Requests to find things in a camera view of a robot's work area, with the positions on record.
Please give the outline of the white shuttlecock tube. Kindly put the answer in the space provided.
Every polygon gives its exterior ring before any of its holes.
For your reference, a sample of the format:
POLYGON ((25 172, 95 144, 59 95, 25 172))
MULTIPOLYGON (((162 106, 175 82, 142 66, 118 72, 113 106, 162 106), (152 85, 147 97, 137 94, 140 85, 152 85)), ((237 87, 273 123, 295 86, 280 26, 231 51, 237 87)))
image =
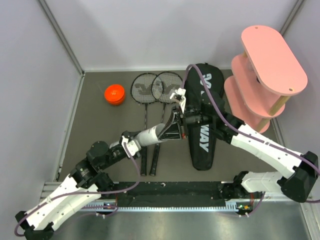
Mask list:
POLYGON ((165 124, 159 123, 149 129, 143 130, 138 133, 133 140, 139 144, 140 147, 147 147, 150 145, 160 144, 166 140, 160 140, 158 135, 164 129, 165 124))

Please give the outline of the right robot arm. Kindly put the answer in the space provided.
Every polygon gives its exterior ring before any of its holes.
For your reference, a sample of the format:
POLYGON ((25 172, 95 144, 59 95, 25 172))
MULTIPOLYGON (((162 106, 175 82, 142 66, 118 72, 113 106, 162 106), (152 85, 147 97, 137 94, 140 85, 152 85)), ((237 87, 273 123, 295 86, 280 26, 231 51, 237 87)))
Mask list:
POLYGON ((163 104, 178 103, 158 135, 160 140, 182 139, 183 131, 196 126, 212 126, 215 136, 240 148, 272 166, 274 172, 254 173, 243 171, 233 180, 233 192, 245 198, 254 192, 282 193, 298 203, 309 202, 320 170, 318 156, 311 151, 304 154, 285 148, 254 130, 243 120, 225 112, 224 101, 219 96, 202 95, 196 105, 186 107, 184 94, 177 90, 161 94, 163 104))

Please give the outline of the black racket bag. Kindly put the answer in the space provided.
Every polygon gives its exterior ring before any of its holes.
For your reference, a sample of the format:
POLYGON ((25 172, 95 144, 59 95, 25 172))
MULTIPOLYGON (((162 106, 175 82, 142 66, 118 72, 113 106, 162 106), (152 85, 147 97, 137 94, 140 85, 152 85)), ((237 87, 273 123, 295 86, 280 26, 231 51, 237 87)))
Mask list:
MULTIPOLYGON (((213 97, 223 97, 224 95, 224 76, 221 70, 208 63, 198 63, 204 78, 205 84, 213 97)), ((206 95, 203 83, 197 73, 192 68, 189 70, 186 83, 186 105, 197 107, 200 105, 201 96, 206 95)), ((217 137, 214 135, 214 125, 207 124, 194 126, 188 129, 189 152, 192 165, 199 171, 210 170, 215 155, 217 137)))

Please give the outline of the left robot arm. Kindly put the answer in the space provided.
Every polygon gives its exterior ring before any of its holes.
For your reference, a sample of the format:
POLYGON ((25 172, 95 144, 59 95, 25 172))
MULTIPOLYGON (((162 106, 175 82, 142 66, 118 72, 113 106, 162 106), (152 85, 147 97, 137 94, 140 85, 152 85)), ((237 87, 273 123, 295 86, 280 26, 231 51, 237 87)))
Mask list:
POLYGON ((135 188, 137 183, 116 189, 104 170, 125 158, 134 162, 142 147, 140 132, 125 131, 119 141, 111 145, 94 142, 85 158, 50 195, 34 208, 15 215, 14 234, 27 240, 49 240, 67 219, 86 209, 89 203, 135 188), (22 228, 23 233, 19 233, 18 228, 22 228))

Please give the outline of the black badminton racket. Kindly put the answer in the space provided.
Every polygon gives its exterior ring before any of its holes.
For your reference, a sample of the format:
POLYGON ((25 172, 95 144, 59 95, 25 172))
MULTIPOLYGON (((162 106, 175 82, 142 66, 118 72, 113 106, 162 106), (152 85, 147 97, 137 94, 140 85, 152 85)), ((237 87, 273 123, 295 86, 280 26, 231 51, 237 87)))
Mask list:
MULTIPOLYGON (((156 101, 163 104, 161 123, 164 120, 164 114, 167 104, 172 104, 170 99, 170 91, 177 90, 182 84, 182 78, 175 72, 163 71, 153 80, 151 85, 151 94, 156 101)), ((149 175, 155 176, 160 153, 160 144, 157 143, 153 150, 152 162, 149 175)))
MULTIPOLYGON (((147 130, 148 123, 148 106, 155 103, 156 100, 152 95, 152 83, 157 77, 155 73, 147 72, 138 75, 132 82, 130 87, 130 95, 135 102, 144 105, 144 130, 147 130)), ((147 147, 141 147, 141 166, 140 175, 147 175, 148 151, 147 147)))

